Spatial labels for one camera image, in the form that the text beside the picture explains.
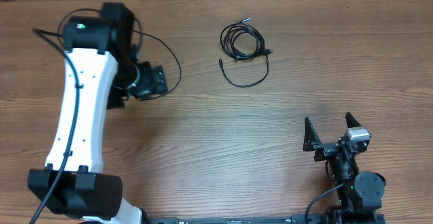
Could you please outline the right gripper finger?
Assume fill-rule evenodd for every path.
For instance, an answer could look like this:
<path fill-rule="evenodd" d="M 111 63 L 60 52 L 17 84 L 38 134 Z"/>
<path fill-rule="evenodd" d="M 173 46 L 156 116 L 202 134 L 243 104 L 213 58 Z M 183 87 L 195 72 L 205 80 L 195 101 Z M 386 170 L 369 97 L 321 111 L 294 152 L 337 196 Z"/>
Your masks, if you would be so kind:
<path fill-rule="evenodd" d="M 317 145 L 321 144 L 321 140 L 316 130 L 314 129 L 314 126 L 309 116 L 305 118 L 304 124 L 305 124 L 305 133 L 304 133 L 303 150 L 305 152 L 310 152 L 313 151 Z"/>
<path fill-rule="evenodd" d="M 361 124 L 354 118 L 354 116 L 350 112 L 347 112 L 345 114 L 345 119 L 348 128 L 361 127 Z"/>

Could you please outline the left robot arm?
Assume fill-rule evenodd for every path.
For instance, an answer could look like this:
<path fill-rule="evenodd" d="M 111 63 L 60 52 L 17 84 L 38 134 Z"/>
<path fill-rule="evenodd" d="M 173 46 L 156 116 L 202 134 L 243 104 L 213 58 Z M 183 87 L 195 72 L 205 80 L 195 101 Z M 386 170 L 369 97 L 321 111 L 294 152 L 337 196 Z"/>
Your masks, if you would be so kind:
<path fill-rule="evenodd" d="M 54 48 L 63 56 L 65 83 L 57 132 L 41 170 L 28 173 L 40 208 L 83 223 L 147 223 L 144 209 L 122 194 L 122 180 L 104 173 L 106 112 L 130 99 L 170 93 L 161 66 L 141 62 L 141 22 L 122 3 L 104 3 L 94 16 L 76 9 L 60 22 Z"/>

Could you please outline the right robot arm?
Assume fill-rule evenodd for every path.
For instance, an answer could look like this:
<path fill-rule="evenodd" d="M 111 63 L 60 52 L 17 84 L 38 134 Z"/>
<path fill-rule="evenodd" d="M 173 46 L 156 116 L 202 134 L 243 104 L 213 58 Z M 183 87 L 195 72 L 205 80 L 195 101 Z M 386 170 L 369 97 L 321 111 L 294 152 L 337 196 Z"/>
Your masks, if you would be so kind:
<path fill-rule="evenodd" d="M 337 141 L 323 143 L 310 118 L 304 120 L 303 150 L 314 152 L 314 161 L 324 161 L 327 177 L 335 186 L 315 197 L 306 207 L 304 223 L 385 223 L 376 210 L 382 207 L 385 178 L 375 172 L 361 172 L 355 157 L 367 150 L 371 133 L 350 113 L 345 114 L 347 129 Z M 314 203 L 336 192 L 339 205 L 329 207 L 322 215 L 310 215 Z"/>

